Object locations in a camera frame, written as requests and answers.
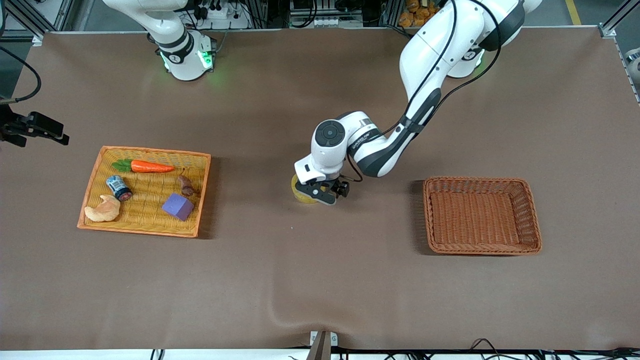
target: can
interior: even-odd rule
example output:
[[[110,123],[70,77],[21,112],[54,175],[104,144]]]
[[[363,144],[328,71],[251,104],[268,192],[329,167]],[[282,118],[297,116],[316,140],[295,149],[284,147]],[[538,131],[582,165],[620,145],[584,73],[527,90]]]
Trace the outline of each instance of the can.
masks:
[[[133,195],[124,180],[119,175],[112,175],[107,179],[107,186],[113,192],[113,196],[120,201],[127,200]]]

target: purple block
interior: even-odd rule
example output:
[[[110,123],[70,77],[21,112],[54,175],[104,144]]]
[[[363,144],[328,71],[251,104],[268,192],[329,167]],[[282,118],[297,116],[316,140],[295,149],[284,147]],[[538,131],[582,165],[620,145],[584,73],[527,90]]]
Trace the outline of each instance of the purple block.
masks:
[[[162,210],[165,210],[171,216],[186,221],[189,214],[193,211],[193,204],[189,199],[173,193],[169,196],[169,199],[164,202],[164,205],[162,205]]]

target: brown tabletop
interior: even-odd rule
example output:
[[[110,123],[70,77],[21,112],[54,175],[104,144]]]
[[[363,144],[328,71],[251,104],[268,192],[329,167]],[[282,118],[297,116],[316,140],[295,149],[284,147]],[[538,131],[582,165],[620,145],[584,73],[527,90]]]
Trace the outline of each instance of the brown tabletop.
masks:
[[[3,349],[638,345],[640,108],[595,28],[525,29],[452,96],[381,179],[334,207],[296,202],[294,161],[324,119],[406,105],[391,30],[231,33],[213,74],[177,81],[144,35],[47,35],[17,104],[68,147],[0,152]],[[22,73],[17,92],[32,75]],[[447,80],[445,90],[461,83]],[[201,239],[76,229],[103,145],[214,157]],[[523,177],[537,256],[437,256],[419,181]]]

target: carrot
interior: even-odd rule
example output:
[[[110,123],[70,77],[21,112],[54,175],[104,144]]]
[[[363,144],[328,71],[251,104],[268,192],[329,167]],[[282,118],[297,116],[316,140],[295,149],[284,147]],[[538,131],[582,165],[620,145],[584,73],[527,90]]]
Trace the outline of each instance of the carrot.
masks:
[[[169,172],[175,169],[171,165],[132,159],[120,159],[115,163],[112,163],[111,166],[122,172]]]

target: brown wicker basket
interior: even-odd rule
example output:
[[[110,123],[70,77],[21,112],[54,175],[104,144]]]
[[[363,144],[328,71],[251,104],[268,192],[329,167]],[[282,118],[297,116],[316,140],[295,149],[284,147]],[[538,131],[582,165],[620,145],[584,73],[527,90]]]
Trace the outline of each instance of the brown wicker basket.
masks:
[[[540,251],[536,208],[523,179],[431,177],[423,190],[431,250],[469,255]]]
[[[118,172],[111,164],[119,159],[162,163],[174,166],[175,170],[146,174]],[[201,152],[103,146],[84,193],[77,226],[89,230],[195,238],[200,227],[210,164],[211,155]],[[172,193],[180,194],[177,176],[181,173],[191,180],[196,192],[189,197],[194,208],[186,221],[172,217],[162,210],[162,205]],[[133,196],[121,203],[120,214],[114,221],[93,222],[85,216],[84,207],[95,207],[101,202],[100,195],[112,194],[106,185],[106,179],[113,174],[122,176]]]

